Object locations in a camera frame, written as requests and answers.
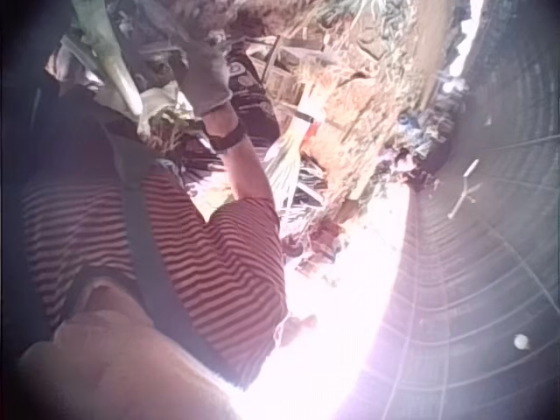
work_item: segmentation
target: dirt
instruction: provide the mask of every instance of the dirt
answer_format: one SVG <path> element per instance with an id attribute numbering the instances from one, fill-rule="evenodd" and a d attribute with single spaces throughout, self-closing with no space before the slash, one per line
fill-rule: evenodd
<path id="1" fill-rule="evenodd" d="M 437 85 L 438 70 L 444 63 L 445 37 L 452 18 L 453 2 L 416 0 L 416 3 L 418 20 L 411 46 L 416 65 L 425 79 L 421 101 L 421 108 L 425 108 Z"/>

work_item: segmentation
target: white object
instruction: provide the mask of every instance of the white object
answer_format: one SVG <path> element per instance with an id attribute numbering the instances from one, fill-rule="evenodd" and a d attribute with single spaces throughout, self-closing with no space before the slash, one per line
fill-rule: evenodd
<path id="1" fill-rule="evenodd" d="M 519 350 L 530 350 L 529 338 L 523 334 L 517 334 L 514 339 L 514 344 Z"/>
<path id="2" fill-rule="evenodd" d="M 469 169 L 467 169 L 463 174 L 463 178 L 469 178 L 471 176 L 471 174 L 474 172 L 476 167 L 479 165 L 479 161 L 480 161 L 479 159 L 476 159 L 474 162 L 471 163 Z"/>
<path id="3" fill-rule="evenodd" d="M 461 192 L 461 195 L 459 195 L 457 203 L 455 204 L 455 207 L 451 210 L 451 213 L 447 214 L 447 218 L 449 220 L 452 220 L 455 217 L 455 214 L 457 214 L 465 199 L 468 199 L 472 204 L 476 203 L 476 199 L 470 197 L 469 193 L 477 191 L 480 188 L 480 185 L 476 185 L 474 188 L 469 189 L 468 178 L 473 174 L 474 170 L 479 165 L 479 161 L 480 161 L 479 159 L 473 161 L 471 165 L 468 167 L 468 169 L 465 171 L 465 173 L 463 174 L 463 191 Z"/>

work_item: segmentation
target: red striped shirt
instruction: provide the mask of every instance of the red striped shirt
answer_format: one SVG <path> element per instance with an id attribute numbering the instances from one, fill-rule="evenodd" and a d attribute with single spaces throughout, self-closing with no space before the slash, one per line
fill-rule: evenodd
<path id="1" fill-rule="evenodd" d="M 275 348 L 288 312 L 274 205 L 243 199 L 206 223 L 164 171 L 143 182 L 151 229 L 171 281 L 197 332 L 251 383 Z M 118 185 L 32 181 L 24 199 L 31 275 L 56 328 L 84 267 L 134 270 Z"/>

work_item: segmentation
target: wall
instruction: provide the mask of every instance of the wall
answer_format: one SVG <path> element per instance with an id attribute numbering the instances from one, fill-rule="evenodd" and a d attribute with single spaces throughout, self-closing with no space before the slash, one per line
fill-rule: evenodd
<path id="1" fill-rule="evenodd" d="M 555 3 L 487 0 L 443 184 L 412 200 L 393 296 L 339 418 L 560 418 Z M 449 220 L 474 159 L 476 202 Z"/>

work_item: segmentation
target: shoulder strap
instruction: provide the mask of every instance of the shoulder strap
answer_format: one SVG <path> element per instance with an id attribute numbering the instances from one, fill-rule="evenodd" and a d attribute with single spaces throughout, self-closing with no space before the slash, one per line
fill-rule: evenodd
<path id="1" fill-rule="evenodd" d="M 175 340 L 226 381 L 240 385 L 233 369 L 195 331 L 187 310 L 173 289 L 153 238 L 141 183 L 155 163 L 155 153 L 128 138 L 110 134 L 108 138 L 122 182 L 122 203 L 136 280 L 148 314 L 161 333 Z"/>

